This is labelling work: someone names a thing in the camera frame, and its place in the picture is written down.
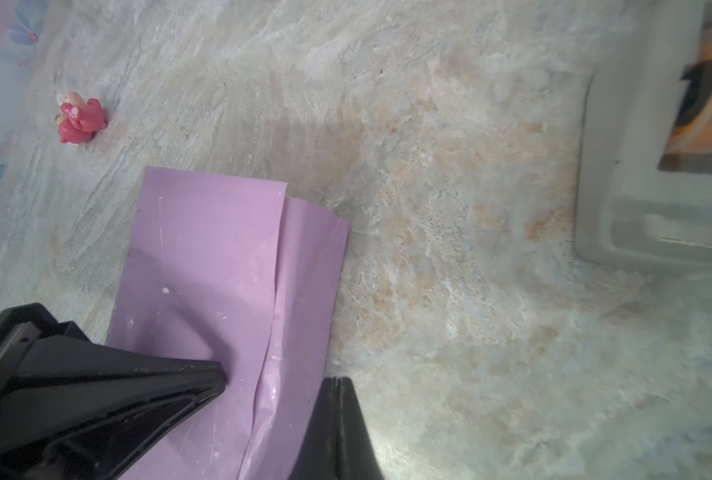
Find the plastic sheet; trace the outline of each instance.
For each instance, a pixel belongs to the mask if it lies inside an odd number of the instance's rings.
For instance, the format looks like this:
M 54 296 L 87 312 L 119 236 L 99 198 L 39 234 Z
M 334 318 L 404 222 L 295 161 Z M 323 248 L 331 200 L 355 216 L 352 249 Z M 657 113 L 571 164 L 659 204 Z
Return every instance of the plastic sheet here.
M 218 360 L 226 391 L 122 478 L 286 478 L 311 415 L 348 223 L 284 183 L 148 168 L 106 344 Z

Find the folded plastic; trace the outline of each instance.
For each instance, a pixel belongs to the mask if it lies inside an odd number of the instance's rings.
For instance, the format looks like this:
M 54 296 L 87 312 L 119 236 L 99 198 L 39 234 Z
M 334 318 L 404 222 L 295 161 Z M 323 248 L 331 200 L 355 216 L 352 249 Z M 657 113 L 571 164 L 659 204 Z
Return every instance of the folded plastic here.
M 324 374 L 348 223 L 286 184 L 147 168 L 106 344 L 217 360 L 225 392 L 122 478 L 286 478 Z

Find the small pink figurine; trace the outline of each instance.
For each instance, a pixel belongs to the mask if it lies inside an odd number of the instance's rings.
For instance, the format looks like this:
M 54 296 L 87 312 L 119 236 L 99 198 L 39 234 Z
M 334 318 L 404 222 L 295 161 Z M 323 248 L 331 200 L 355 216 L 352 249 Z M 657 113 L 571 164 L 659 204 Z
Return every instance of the small pink figurine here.
M 69 129 L 64 121 L 58 121 L 57 133 L 60 134 L 62 143 L 80 144 L 89 141 L 96 131 L 107 126 L 106 116 L 96 98 L 91 98 L 90 101 L 85 103 L 81 95 L 72 91 L 63 95 L 57 103 L 60 104 L 60 111 L 63 112 L 63 115 L 58 118 L 67 119 L 74 130 L 89 135 L 89 137 L 76 135 L 76 132 Z
M 60 142 L 62 144 L 82 144 L 92 140 L 92 137 L 95 135 L 91 132 L 77 130 L 76 127 L 68 121 L 68 117 L 63 114 L 57 115 L 55 122 L 57 122 L 57 134 L 60 136 Z

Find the pink clay figure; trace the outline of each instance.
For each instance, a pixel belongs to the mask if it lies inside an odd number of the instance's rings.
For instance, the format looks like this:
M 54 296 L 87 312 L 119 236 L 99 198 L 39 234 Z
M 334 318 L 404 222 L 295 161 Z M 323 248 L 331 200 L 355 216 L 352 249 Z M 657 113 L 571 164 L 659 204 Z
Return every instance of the pink clay figure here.
M 57 115 L 55 122 L 57 122 L 57 134 L 60 136 L 60 142 L 62 144 L 83 144 L 84 142 L 92 140 L 92 137 L 95 136 L 94 133 L 77 130 L 73 127 L 72 123 L 68 121 L 68 117 L 63 114 Z
M 58 100 L 60 111 L 68 118 L 73 127 L 85 133 L 93 133 L 107 126 L 106 116 L 96 98 L 88 102 L 72 91 Z

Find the marble countertop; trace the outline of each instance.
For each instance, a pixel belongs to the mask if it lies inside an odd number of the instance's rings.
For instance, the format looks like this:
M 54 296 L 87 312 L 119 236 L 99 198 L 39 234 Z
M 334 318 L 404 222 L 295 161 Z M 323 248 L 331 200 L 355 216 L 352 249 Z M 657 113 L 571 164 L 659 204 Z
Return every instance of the marble countertop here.
M 351 221 L 328 373 L 386 478 L 712 472 L 712 274 L 572 251 L 586 88 L 651 4 L 51 0 L 0 310 L 101 342 L 145 166 L 284 180 Z M 109 119 L 79 147 L 70 90 Z

